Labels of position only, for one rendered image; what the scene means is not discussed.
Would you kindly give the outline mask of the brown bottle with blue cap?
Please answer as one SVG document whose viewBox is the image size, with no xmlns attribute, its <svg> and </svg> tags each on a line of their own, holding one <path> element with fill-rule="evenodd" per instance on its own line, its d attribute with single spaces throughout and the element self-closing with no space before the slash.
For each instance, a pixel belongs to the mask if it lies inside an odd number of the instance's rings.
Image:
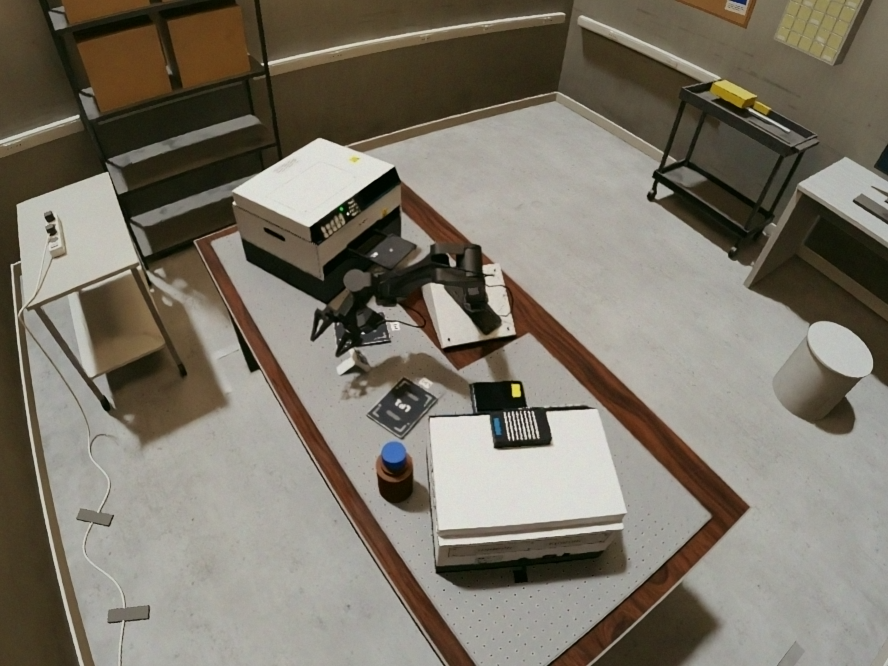
<svg viewBox="0 0 888 666">
<path fill-rule="evenodd" d="M 413 491 L 411 456 L 406 452 L 404 445 L 397 441 L 386 443 L 381 454 L 376 460 L 378 490 L 381 497 L 391 503 L 407 500 Z"/>
</svg>

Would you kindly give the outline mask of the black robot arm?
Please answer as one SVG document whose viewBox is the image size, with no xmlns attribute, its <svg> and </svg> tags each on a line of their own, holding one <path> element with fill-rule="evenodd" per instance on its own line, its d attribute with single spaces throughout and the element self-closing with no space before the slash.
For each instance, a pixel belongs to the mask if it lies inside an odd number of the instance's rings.
<svg viewBox="0 0 888 666">
<path fill-rule="evenodd" d="M 446 292 L 455 300 L 480 330 L 486 335 L 489 334 L 502 322 L 502 319 L 491 306 L 487 304 L 489 297 L 486 292 L 483 275 L 431 264 L 432 262 L 436 262 L 450 265 L 449 256 L 447 254 L 455 255 L 456 267 L 483 273 L 482 248 L 480 245 L 466 243 L 433 243 L 430 245 L 430 253 L 428 253 L 422 260 L 404 269 L 387 271 L 385 273 L 375 273 L 375 276 L 372 272 L 364 273 L 359 269 L 348 271 L 344 276 L 344 285 L 349 290 L 349 294 L 360 300 L 361 303 L 348 296 L 338 312 L 358 325 L 358 328 L 360 328 L 363 333 L 368 334 L 371 331 L 376 330 L 384 319 L 375 310 L 367 307 L 367 304 L 373 295 L 375 296 L 375 303 L 377 306 L 383 305 L 384 308 L 395 307 L 397 306 L 397 302 L 407 299 L 407 295 L 415 289 L 429 283 L 434 283 L 444 285 L 443 288 Z M 414 271 L 401 277 L 389 279 L 380 284 L 377 287 L 377 291 L 379 292 L 380 288 L 380 294 L 392 300 L 388 300 L 382 296 L 380 296 L 379 300 L 379 294 L 375 291 L 375 287 L 378 283 L 390 277 L 402 275 L 411 270 Z M 485 289 L 485 292 L 483 289 Z M 497 323 L 495 323 L 496 321 Z M 490 329 L 489 331 L 487 330 L 488 328 Z"/>
</svg>

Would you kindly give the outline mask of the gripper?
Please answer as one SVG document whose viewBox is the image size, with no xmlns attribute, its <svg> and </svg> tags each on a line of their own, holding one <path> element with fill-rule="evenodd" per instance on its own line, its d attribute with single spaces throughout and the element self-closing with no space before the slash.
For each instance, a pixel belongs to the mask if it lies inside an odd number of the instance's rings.
<svg viewBox="0 0 888 666">
<path fill-rule="evenodd" d="M 352 296 L 350 294 L 347 295 L 347 297 L 348 296 L 355 298 L 354 296 Z M 345 300 L 347 299 L 347 297 L 345 298 Z M 358 300 L 357 298 L 355 298 L 355 299 Z M 341 308 L 341 306 L 343 305 L 345 300 L 342 302 L 342 304 L 340 305 L 338 310 Z M 358 301 L 361 302 L 360 300 L 358 300 Z M 314 342 L 333 322 L 335 322 L 335 323 L 340 322 L 341 324 L 343 324 L 344 325 L 343 328 L 345 328 L 350 333 L 347 331 L 344 332 L 342 339 L 339 343 L 339 346 L 337 348 L 337 351 L 335 353 L 335 356 L 337 358 L 342 356 L 347 351 L 362 344 L 362 342 L 364 341 L 364 339 L 362 339 L 360 337 L 363 332 L 360 330 L 360 328 L 358 328 L 358 325 L 356 325 L 354 322 L 349 320 L 343 314 L 338 312 L 338 310 L 335 310 L 328 305 L 323 309 L 323 311 L 320 310 L 319 308 L 317 308 L 314 312 L 313 329 L 312 329 L 312 334 L 311 334 L 311 338 L 310 338 L 310 340 L 312 342 Z M 322 323 L 321 327 L 319 328 L 318 332 L 316 333 L 320 320 L 323 320 L 323 323 Z M 352 340 L 352 342 L 342 350 L 343 346 L 346 344 L 346 342 L 349 339 Z"/>
</svg>

